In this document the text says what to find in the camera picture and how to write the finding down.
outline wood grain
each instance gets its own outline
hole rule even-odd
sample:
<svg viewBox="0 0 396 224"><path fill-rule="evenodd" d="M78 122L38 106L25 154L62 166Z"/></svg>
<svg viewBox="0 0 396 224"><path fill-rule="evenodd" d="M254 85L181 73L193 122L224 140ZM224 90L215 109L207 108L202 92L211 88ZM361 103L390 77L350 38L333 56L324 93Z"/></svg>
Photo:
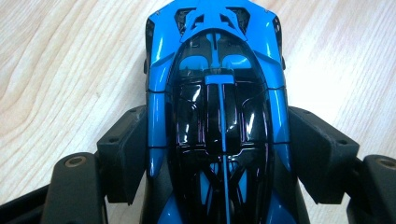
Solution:
<svg viewBox="0 0 396 224"><path fill-rule="evenodd" d="M0 1L0 203L50 182L53 165L145 103L144 24L168 1ZM290 105L396 158L396 2L258 1L278 14ZM108 206L137 223L136 203ZM347 223L346 203L306 204L312 223Z"/></svg>

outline car body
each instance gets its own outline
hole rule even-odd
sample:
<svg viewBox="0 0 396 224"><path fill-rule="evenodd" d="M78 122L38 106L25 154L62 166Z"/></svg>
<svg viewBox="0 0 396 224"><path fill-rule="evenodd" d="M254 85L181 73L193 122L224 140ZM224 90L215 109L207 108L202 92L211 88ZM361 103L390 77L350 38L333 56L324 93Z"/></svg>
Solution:
<svg viewBox="0 0 396 224"><path fill-rule="evenodd" d="M141 222L298 222L279 183L298 188L276 14L247 0L176 0L148 18L146 49Z"/></svg>

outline blue toy car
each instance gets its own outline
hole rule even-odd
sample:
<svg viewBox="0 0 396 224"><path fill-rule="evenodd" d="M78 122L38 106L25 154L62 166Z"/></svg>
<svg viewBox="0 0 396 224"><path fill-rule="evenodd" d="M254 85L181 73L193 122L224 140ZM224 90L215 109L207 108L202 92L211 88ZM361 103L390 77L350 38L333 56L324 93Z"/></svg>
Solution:
<svg viewBox="0 0 396 224"><path fill-rule="evenodd" d="M142 223L307 217L290 167L278 17L247 0L176 0L148 18L146 49Z"/></svg>
<svg viewBox="0 0 396 224"><path fill-rule="evenodd" d="M309 223L297 181L350 223L396 223L396 160L288 106L278 17L248 0L176 0L146 24L147 104L50 185L0 206L1 223L107 223L147 174L141 223Z"/></svg>

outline wooden surface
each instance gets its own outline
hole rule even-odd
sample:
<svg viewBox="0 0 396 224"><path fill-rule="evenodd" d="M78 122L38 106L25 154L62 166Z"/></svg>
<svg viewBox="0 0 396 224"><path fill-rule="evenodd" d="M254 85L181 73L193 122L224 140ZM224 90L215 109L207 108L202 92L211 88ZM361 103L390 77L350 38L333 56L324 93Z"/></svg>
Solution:
<svg viewBox="0 0 396 224"><path fill-rule="evenodd" d="M0 203L50 182L53 165L145 103L144 25L167 1L0 1ZM396 158L396 1L260 1L278 14L290 105ZM136 223L110 205L112 223ZM312 223L343 205L306 204Z"/></svg>

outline blue stripe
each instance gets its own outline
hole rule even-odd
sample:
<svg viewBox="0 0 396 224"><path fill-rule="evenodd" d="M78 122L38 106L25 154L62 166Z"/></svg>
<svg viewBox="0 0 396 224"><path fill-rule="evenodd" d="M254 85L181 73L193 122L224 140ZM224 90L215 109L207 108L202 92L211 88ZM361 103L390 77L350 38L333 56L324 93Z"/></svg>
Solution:
<svg viewBox="0 0 396 224"><path fill-rule="evenodd" d="M210 47L212 48L212 64L210 64L211 67L214 68L220 68L220 62L219 62L219 50L215 45L218 44L218 40L220 39L220 34L207 34L206 35L207 40L210 42Z"/></svg>
<svg viewBox="0 0 396 224"><path fill-rule="evenodd" d="M227 218L227 224L231 223L230 218L230 199L228 196L228 166L227 166L227 146L225 142L225 109L224 109L224 95L223 95L223 84L234 84L232 75L211 75L205 77L205 84L217 84L219 89L219 104L220 104L220 126L221 126L221 149L224 152L222 156L222 166L223 166L223 178L224 178L224 196L225 196L225 212Z"/></svg>

